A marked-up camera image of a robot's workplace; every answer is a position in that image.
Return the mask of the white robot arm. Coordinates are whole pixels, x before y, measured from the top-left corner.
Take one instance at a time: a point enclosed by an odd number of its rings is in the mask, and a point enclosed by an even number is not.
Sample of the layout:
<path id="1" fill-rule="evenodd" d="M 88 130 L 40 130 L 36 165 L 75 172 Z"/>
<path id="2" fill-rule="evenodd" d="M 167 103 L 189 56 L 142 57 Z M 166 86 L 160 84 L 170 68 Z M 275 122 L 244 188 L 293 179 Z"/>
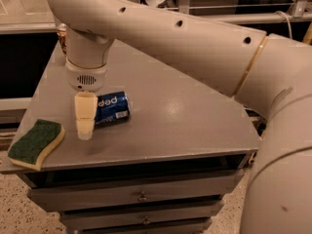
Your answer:
<path id="1" fill-rule="evenodd" d="M 67 26 L 67 61 L 105 65 L 128 45 L 234 98 L 267 120 L 240 234 L 312 234 L 312 47 L 127 0 L 48 0 Z"/>

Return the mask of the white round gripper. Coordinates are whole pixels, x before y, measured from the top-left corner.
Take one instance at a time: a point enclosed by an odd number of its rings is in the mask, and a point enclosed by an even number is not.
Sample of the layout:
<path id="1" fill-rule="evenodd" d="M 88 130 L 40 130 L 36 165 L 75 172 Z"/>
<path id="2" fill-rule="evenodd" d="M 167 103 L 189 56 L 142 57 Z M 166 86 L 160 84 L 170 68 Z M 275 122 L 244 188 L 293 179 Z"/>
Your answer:
<path id="1" fill-rule="evenodd" d="M 79 92 L 74 98 L 76 129 L 78 138 L 90 140 L 93 136 L 98 98 L 94 93 L 102 88 L 107 73 L 104 65 L 99 68 L 82 68 L 66 61 L 66 75 L 69 85 Z"/>

